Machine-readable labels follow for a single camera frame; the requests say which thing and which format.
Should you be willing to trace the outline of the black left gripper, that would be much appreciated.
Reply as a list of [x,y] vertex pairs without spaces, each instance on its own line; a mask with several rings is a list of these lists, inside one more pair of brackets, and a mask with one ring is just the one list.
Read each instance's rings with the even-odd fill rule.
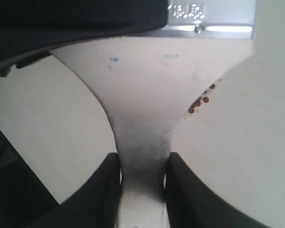
[[0,77],[55,48],[167,23],[166,0],[0,0]]

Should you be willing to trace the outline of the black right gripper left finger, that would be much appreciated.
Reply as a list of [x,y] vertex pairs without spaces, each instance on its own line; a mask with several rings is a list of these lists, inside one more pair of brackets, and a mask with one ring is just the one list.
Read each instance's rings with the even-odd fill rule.
[[121,197],[120,162],[109,153],[72,196],[27,228],[114,228]]

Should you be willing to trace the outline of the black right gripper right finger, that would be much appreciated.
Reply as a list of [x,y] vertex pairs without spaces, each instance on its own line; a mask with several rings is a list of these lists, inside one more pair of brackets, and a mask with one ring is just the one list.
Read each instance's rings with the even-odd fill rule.
[[172,152],[165,201],[172,228],[285,228],[285,162],[253,156],[202,180]]

